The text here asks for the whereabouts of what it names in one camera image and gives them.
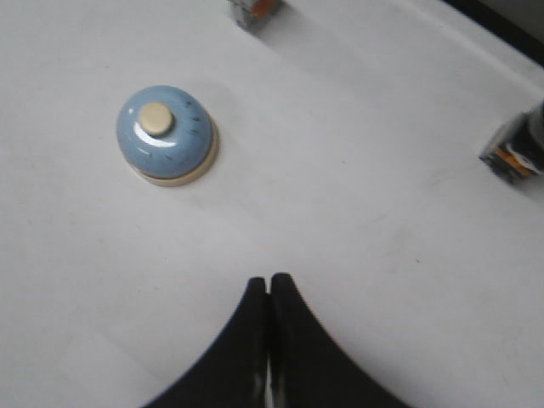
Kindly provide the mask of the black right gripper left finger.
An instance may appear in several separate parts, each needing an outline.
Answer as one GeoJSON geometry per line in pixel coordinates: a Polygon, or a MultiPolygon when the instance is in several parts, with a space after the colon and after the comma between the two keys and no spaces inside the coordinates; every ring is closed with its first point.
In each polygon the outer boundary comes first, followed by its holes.
{"type": "Polygon", "coordinates": [[[269,297],[251,278],[228,323],[199,360],[148,407],[264,407],[269,297]]]}

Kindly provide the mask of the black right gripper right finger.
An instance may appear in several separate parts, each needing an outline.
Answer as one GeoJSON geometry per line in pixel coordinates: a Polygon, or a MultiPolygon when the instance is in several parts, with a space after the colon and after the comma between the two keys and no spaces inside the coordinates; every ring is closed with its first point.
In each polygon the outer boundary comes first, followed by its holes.
{"type": "Polygon", "coordinates": [[[271,278],[271,391],[275,407],[406,407],[356,365],[305,303],[293,278],[271,278]]]}

